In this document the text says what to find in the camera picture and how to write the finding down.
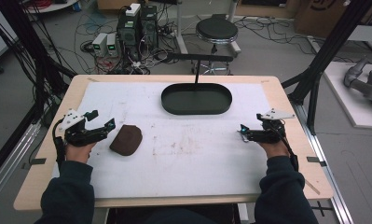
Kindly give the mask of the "person's left hand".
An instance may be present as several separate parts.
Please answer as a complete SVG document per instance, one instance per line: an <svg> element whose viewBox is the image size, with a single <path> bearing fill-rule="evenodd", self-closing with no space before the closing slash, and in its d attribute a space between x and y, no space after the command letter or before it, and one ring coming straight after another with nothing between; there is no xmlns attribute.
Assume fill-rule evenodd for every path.
<svg viewBox="0 0 372 224"><path fill-rule="evenodd" d="M76 147L71 144L68 144L65 147L65 158L68 161L77 161L81 163L86 163L94 147L95 147L95 143L88 144L83 147Z"/></svg>

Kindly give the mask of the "person's right hand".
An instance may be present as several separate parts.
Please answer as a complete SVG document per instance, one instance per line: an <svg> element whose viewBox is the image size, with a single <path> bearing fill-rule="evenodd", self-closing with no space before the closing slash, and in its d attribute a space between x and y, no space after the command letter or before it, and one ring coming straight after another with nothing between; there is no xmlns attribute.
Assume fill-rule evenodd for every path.
<svg viewBox="0 0 372 224"><path fill-rule="evenodd" d="M259 143L259 145L266 152L268 159L273 158L273 157L280 157L280 156L285 156L285 157L290 156L290 153L283 141L280 141L275 144Z"/></svg>

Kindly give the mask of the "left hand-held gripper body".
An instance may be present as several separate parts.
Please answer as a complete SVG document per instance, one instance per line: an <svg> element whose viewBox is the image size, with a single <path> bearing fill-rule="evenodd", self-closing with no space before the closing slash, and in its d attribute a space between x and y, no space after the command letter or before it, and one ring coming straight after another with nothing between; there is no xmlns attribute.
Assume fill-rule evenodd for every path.
<svg viewBox="0 0 372 224"><path fill-rule="evenodd" d="M85 128L86 122L84 114L69 109L59 120L59 131L64 132L64 138L58 137L58 146L63 147L66 143L69 143L76 147L83 147L102 141L107 137L108 133L97 133L95 129L87 130Z"/></svg>

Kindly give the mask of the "white table mat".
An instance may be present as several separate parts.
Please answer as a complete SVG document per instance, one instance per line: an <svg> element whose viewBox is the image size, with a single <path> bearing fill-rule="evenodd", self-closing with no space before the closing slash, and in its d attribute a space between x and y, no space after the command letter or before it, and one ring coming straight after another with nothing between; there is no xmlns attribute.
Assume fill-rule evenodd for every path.
<svg viewBox="0 0 372 224"><path fill-rule="evenodd" d="M241 126L258 130L257 114L269 111L259 84L229 83L230 109L220 115L176 116L165 111L159 82L94 82L86 88L79 112L98 111L87 123L95 129L114 119L135 125L142 142L130 156L110 149L111 132L92 150L91 184L98 199L165 198L254 194L264 176L266 154L244 142Z"/></svg>

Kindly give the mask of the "grey power supply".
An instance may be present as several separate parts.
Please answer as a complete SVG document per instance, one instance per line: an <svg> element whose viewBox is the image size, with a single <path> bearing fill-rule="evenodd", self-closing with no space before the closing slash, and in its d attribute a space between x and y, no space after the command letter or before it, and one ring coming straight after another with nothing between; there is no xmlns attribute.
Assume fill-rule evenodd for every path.
<svg viewBox="0 0 372 224"><path fill-rule="evenodd" d="M92 46L94 49L94 53L97 57L104 57L107 52L107 34L100 33L98 34L95 39L92 41Z"/></svg>
<svg viewBox="0 0 372 224"><path fill-rule="evenodd" d="M106 46L107 46L108 54L111 57L117 57L118 56L117 35L115 33L107 35Z"/></svg>

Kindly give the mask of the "aluminium rail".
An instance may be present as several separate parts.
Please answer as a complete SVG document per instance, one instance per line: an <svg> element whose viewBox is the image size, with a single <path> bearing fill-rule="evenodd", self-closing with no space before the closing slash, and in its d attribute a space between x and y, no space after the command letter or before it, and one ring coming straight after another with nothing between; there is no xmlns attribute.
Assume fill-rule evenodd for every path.
<svg viewBox="0 0 372 224"><path fill-rule="evenodd" d="M323 148L318 140L318 137L314 135L310 128L307 126L307 112L302 105L293 106L298 119L300 120L301 126L310 141L311 147L315 152L319 163L321 164L324 174L327 177L328 183L333 190L333 197L330 199L330 203L333 207L334 213L338 219L339 224L354 224L350 211L342 197L338 184L334 178L334 175L330 169L329 163L324 155Z"/></svg>
<svg viewBox="0 0 372 224"><path fill-rule="evenodd" d="M15 172L17 166L33 144L41 129L41 124L30 124L22 131L14 141L9 144L9 154L6 156L4 163L0 166L0 192L6 185L7 181Z"/></svg>

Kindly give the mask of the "black T-shaped stand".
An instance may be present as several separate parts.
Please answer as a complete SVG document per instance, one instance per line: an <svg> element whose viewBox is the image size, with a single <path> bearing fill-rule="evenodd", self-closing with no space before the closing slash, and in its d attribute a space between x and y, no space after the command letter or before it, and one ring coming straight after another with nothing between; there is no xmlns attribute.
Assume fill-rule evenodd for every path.
<svg viewBox="0 0 372 224"><path fill-rule="evenodd" d="M220 56L220 55L204 55L204 54L182 54L182 53L172 53L170 52L167 56L170 60L190 60L197 62L197 72L195 75L195 84L199 83L200 76L200 63L202 61L208 62L226 62L230 63L233 61L231 56Z"/></svg>

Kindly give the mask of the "cardboard box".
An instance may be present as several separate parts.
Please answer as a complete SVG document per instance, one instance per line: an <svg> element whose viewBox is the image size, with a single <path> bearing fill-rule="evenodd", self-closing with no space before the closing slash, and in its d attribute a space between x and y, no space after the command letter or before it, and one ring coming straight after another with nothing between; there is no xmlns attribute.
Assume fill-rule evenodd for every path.
<svg viewBox="0 0 372 224"><path fill-rule="evenodd" d="M352 0L299 0L294 19L295 32L326 38Z"/></svg>

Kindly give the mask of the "black round stool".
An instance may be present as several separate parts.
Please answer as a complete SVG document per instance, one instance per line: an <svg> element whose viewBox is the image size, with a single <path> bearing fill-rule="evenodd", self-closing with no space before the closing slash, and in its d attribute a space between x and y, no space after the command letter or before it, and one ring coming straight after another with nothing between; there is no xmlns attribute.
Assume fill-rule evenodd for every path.
<svg viewBox="0 0 372 224"><path fill-rule="evenodd" d="M199 39L213 44L210 56L218 56L217 45L226 45L234 42L238 37L237 26L226 19L226 16L212 15L211 18L201 20L196 25L196 35ZM214 74L219 72L222 75L229 75L229 62L223 62L225 67L215 67L214 61L209 60L208 64L201 64L206 71L203 74Z"/></svg>

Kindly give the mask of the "white round table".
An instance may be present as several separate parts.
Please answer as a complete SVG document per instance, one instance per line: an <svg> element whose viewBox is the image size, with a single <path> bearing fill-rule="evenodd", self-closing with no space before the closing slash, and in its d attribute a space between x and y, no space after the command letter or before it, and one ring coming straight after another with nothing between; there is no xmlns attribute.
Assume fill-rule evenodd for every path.
<svg viewBox="0 0 372 224"><path fill-rule="evenodd" d="M26 9L33 14L36 13L47 13L52 11L61 10L64 8L71 7L73 5L77 5L79 3L79 0L67 0L66 3L60 3L55 4L54 2L51 2L49 6L43 6L39 7L38 5L30 4Z"/></svg>

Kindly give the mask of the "white box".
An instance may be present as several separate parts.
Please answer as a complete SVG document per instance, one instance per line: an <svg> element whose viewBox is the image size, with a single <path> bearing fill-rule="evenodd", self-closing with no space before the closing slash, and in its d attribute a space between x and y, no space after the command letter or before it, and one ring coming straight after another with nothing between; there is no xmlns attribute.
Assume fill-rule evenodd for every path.
<svg viewBox="0 0 372 224"><path fill-rule="evenodd" d="M126 10L125 14L127 16L136 16L137 13L139 12L139 10L141 9L141 5L140 4L137 4L137 3L132 3L128 9Z"/></svg>

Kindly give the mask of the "black oval tray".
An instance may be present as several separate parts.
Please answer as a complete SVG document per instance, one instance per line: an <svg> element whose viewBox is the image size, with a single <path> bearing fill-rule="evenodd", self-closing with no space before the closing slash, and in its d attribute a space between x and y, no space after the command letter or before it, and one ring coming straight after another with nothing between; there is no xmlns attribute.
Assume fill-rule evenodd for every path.
<svg viewBox="0 0 372 224"><path fill-rule="evenodd" d="M229 110L230 90L216 83L176 83L161 93L161 105L174 115L218 115Z"/></svg>

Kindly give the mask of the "white table leg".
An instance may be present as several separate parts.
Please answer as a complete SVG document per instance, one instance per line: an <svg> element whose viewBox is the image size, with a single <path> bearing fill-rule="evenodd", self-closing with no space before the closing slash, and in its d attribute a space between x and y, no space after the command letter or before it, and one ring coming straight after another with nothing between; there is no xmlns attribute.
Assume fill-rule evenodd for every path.
<svg viewBox="0 0 372 224"><path fill-rule="evenodd" d="M176 30L175 38L178 48L182 54L188 54L186 43L182 36L182 0L176 0Z"/></svg>

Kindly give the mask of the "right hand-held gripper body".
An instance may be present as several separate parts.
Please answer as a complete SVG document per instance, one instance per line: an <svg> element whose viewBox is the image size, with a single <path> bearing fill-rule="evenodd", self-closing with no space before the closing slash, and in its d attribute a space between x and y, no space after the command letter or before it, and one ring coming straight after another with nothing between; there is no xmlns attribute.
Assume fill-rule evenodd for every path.
<svg viewBox="0 0 372 224"><path fill-rule="evenodd" d="M262 115L264 118L264 121L261 121L263 130L250 130L249 139L258 143L269 144L278 143L286 136L284 121L295 117L292 113L274 108Z"/></svg>

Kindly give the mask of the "black computer tower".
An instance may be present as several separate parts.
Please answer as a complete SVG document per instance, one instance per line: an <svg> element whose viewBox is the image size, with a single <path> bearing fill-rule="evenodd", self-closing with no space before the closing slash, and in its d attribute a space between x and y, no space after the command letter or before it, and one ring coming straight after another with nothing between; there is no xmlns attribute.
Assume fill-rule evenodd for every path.
<svg viewBox="0 0 372 224"><path fill-rule="evenodd" d="M141 58L139 52L141 41L139 14L127 16L122 12L118 18L117 35L123 56L128 60L139 61Z"/></svg>
<svg viewBox="0 0 372 224"><path fill-rule="evenodd" d="M158 46L158 11L156 6L144 6L141 10L142 34L149 49Z"/></svg>

